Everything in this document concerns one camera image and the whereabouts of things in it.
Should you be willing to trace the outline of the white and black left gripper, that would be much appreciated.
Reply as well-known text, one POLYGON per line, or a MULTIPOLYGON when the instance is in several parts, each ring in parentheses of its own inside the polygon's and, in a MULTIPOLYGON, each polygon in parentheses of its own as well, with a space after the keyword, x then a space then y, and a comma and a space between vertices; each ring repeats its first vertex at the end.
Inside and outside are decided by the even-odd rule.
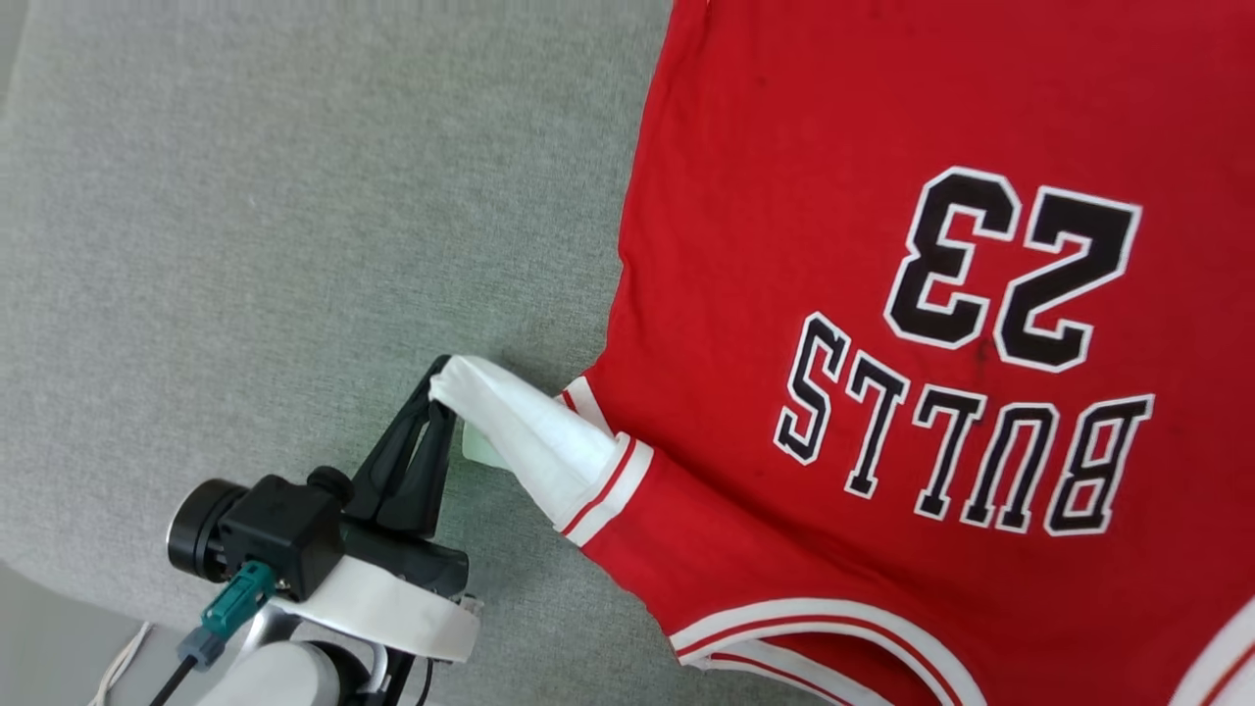
POLYGON ((434 535, 442 510, 456 416, 430 385, 448 362, 430 362, 353 478, 346 514, 404 535, 343 522, 343 558, 309 598, 281 598, 279 611, 366 645, 466 663, 479 636, 479 608, 466 593, 471 561, 407 537, 434 535))

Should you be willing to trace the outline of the red Bulls 23 jersey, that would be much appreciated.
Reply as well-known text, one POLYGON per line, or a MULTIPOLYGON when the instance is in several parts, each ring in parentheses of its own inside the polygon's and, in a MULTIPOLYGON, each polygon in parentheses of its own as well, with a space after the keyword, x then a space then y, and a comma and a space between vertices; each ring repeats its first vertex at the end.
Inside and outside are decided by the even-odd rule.
POLYGON ((681 665, 1255 706, 1255 0, 676 0, 619 255, 430 394, 681 665))

